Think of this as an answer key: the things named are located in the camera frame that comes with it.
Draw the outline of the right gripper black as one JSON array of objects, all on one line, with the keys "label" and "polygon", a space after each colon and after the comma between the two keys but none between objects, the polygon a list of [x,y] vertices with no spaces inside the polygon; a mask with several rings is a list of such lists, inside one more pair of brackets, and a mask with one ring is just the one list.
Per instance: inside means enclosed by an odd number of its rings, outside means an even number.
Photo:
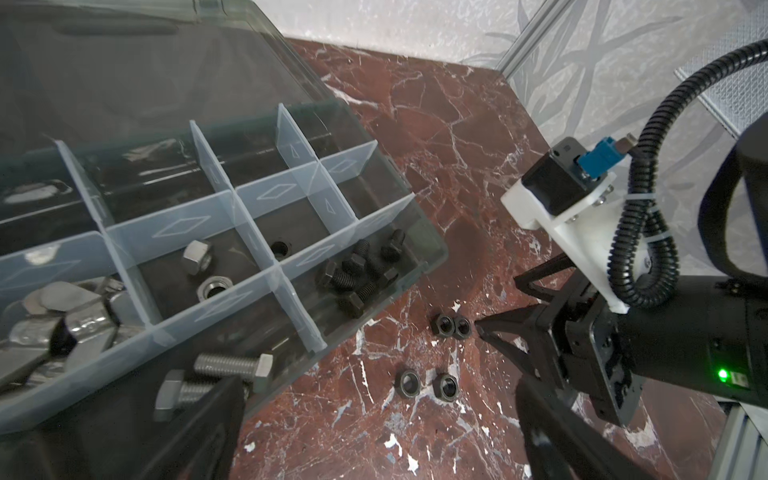
[{"label": "right gripper black", "polygon": [[[514,283],[528,296],[553,300],[558,290],[538,281],[574,267],[561,253],[515,276]],[[631,369],[619,338],[618,316],[578,270],[561,292],[565,304],[553,301],[490,315],[475,321],[475,330],[523,374],[551,387],[566,387],[568,381],[589,397],[600,419],[629,425],[645,378]]]}]

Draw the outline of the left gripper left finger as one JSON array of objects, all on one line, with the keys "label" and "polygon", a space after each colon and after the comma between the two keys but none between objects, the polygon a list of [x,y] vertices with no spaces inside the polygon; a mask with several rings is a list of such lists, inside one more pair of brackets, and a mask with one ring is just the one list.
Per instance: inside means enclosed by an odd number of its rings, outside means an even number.
[{"label": "left gripper left finger", "polygon": [[244,415],[245,385],[230,376],[177,410],[128,461],[130,479],[227,479]]}]

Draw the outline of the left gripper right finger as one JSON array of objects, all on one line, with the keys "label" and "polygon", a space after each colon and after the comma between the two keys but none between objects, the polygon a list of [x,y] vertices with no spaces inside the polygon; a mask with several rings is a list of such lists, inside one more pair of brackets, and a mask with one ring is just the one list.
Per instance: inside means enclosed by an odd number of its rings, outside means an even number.
[{"label": "left gripper right finger", "polygon": [[515,401],[534,479],[651,477],[538,380],[523,377],[516,387]]}]

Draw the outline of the silver wing nut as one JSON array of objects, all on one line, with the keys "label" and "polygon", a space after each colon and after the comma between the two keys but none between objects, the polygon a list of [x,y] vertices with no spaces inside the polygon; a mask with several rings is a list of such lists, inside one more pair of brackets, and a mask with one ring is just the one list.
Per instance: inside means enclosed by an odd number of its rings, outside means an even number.
[{"label": "silver wing nut", "polygon": [[64,320],[67,330],[76,341],[65,361],[67,372],[94,361],[108,350],[118,329],[102,300],[70,310]]}]

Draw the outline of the grey compartment organizer box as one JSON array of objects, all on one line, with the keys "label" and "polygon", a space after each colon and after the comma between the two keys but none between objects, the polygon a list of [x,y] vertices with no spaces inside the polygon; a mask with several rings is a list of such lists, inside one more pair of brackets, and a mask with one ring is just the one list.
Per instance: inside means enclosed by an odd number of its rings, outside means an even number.
[{"label": "grey compartment organizer box", "polygon": [[[405,231],[402,258],[381,246]],[[292,244],[277,261],[270,244]],[[188,275],[193,240],[213,245]],[[448,255],[410,185],[252,1],[1,5],[1,475],[130,479],[171,370],[274,356],[245,417]],[[329,260],[359,284],[319,288]],[[211,276],[234,286],[205,302]],[[67,372],[65,315],[112,346]]]}]

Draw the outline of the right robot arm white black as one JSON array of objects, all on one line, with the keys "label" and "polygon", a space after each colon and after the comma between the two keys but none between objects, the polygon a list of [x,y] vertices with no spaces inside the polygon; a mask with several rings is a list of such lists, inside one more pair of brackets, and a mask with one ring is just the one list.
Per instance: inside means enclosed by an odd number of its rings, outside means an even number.
[{"label": "right robot arm white black", "polygon": [[558,394],[586,394],[604,421],[628,424],[654,379],[757,407],[767,404],[767,281],[727,256],[725,220],[739,182],[767,232],[767,121],[757,119],[725,159],[701,205],[699,228],[714,276],[685,276],[650,309],[612,313],[575,272],[540,303],[480,319],[482,340]]}]

